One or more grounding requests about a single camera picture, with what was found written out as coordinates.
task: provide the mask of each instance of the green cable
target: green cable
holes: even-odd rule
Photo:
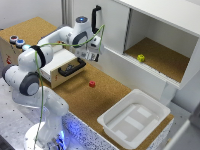
[[[35,138],[35,143],[34,143],[34,150],[35,150],[35,145],[36,145],[36,142],[37,142],[38,132],[40,130],[40,125],[41,125],[41,122],[42,122],[42,114],[43,114],[43,106],[44,106],[43,81],[42,81],[42,76],[40,74],[39,65],[38,65],[38,61],[37,61],[37,51],[35,51],[35,62],[36,62],[36,65],[37,65],[37,71],[39,73],[40,82],[41,82],[41,85],[42,85],[42,106],[41,106],[40,123],[39,123],[39,127],[38,127],[36,138]]]
[[[81,43],[81,44],[77,44],[77,45],[68,45],[68,44],[61,44],[61,43],[47,43],[47,44],[43,44],[41,45],[40,47],[44,47],[46,45],[63,45],[63,46],[82,46],[88,42],[90,42],[92,39],[94,39],[95,36],[97,36],[97,34],[99,34],[99,32],[101,32],[102,30],[102,35],[101,35],[101,41],[102,41],[102,37],[103,37],[103,32],[104,32],[104,28],[105,28],[105,25],[102,25],[99,30],[96,32],[96,34],[94,34],[94,36],[92,38],[90,38],[89,40],[85,41],[84,43]]]
[[[77,44],[77,45],[68,45],[68,44],[61,44],[61,43],[47,43],[47,44],[41,45],[40,47],[44,47],[44,46],[46,46],[46,45],[81,46],[81,45],[84,45],[84,44],[90,42],[92,39],[94,39],[94,37],[97,36],[97,34],[99,34],[99,32],[101,32],[101,30],[102,30],[101,40],[100,40],[100,45],[99,45],[99,52],[100,52],[104,28],[105,28],[105,25],[102,25],[102,26],[99,28],[99,30],[96,32],[96,34],[95,34],[92,38],[90,38],[89,40],[87,40],[86,42],[81,43],[81,44]],[[37,134],[36,134],[36,138],[35,138],[35,143],[34,143],[34,150],[35,150],[35,145],[36,145],[37,138],[38,138],[38,133],[39,133],[39,130],[40,130],[40,125],[41,125],[41,122],[42,122],[42,114],[43,114],[43,107],[44,107],[44,100],[43,100],[43,98],[44,98],[44,93],[43,93],[43,81],[42,81],[42,76],[41,76],[40,71],[39,71],[39,65],[38,65],[38,61],[37,61],[37,51],[35,51],[35,62],[36,62],[36,65],[37,65],[37,71],[38,71],[38,73],[39,73],[39,78],[40,78],[40,82],[41,82],[41,85],[42,85],[42,106],[41,106],[40,123],[39,123],[39,127],[38,127]]]

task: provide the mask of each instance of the cabinet compartment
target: cabinet compartment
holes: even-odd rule
[[[124,53],[181,83],[198,37],[131,9]]]

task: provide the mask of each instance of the white tray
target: white tray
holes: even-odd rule
[[[133,90],[98,118],[105,133],[126,149],[136,149],[169,115],[170,109]]]

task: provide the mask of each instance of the wooden tabletop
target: wooden tabletop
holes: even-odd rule
[[[55,29],[55,26],[36,17],[1,31],[0,36],[9,41],[11,35],[17,35],[24,39],[27,44],[35,45],[42,36]],[[90,81],[96,82],[95,88],[89,87]],[[50,87],[50,83],[45,79],[44,85]],[[104,133],[102,126],[97,122],[97,118],[130,93],[131,89],[87,64],[84,71],[56,87],[54,91],[66,100],[72,113],[119,149],[123,149]],[[137,150],[146,149],[172,119],[173,116],[169,115]]]

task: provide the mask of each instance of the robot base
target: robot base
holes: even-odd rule
[[[45,124],[44,122],[41,123],[40,129],[43,127],[44,124]],[[49,150],[48,146],[41,148],[41,147],[38,146],[38,144],[35,145],[35,149],[34,149],[34,143],[35,143],[34,139],[35,139],[38,127],[39,127],[39,123],[32,126],[26,132],[25,137],[24,137],[24,150]],[[64,141],[65,141],[65,145],[68,146],[69,143],[70,143],[70,138],[69,137],[66,138],[66,137],[67,137],[67,135],[65,134],[65,140]]]

